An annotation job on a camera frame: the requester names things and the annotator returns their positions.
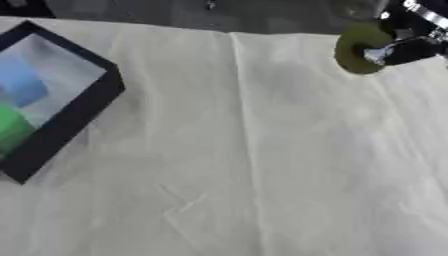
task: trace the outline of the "green block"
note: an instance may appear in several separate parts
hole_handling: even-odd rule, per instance
[[[0,154],[7,155],[35,131],[34,127],[11,107],[0,105]]]

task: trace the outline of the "blue block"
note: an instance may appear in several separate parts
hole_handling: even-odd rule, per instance
[[[0,89],[18,107],[28,106],[48,95],[36,70],[14,56],[0,56]]]

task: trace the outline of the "green circular object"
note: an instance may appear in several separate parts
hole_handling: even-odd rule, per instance
[[[393,38],[381,31],[377,24],[358,23],[350,25],[339,37],[335,48],[335,59],[346,71],[354,74],[371,74],[380,71],[384,66],[358,57],[353,52],[356,44],[366,45],[372,48],[381,48],[393,42]]]
[[[34,132],[34,127],[15,109],[0,105],[0,155],[5,156]]]

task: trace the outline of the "box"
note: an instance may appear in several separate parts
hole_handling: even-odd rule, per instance
[[[124,89],[114,63],[30,21],[0,35],[0,170],[24,184]]]

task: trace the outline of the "white surface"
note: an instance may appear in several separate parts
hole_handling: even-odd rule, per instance
[[[443,60],[359,77],[333,36],[39,23],[127,91],[0,183],[0,255],[447,255]]]

